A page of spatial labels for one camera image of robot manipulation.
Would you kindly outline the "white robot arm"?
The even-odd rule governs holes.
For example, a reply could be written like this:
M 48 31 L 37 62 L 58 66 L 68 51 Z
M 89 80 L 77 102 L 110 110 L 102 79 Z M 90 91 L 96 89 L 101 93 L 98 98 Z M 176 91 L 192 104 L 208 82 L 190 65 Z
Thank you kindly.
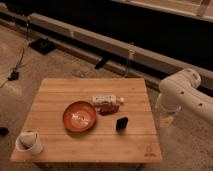
M 168 117 L 187 109 L 213 125 L 213 97 L 198 91 L 200 84 L 201 76 L 191 68 L 185 68 L 164 78 L 159 83 L 160 93 L 156 109 Z

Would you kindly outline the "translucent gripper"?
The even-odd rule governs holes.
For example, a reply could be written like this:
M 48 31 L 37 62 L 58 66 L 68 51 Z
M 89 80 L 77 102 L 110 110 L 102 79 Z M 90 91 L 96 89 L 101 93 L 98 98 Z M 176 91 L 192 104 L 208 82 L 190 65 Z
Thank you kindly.
M 158 126 L 160 128 L 169 128 L 174 121 L 174 115 L 181 110 L 179 105 L 170 101 L 169 98 L 163 94 L 158 96 L 155 108 L 158 113 Z

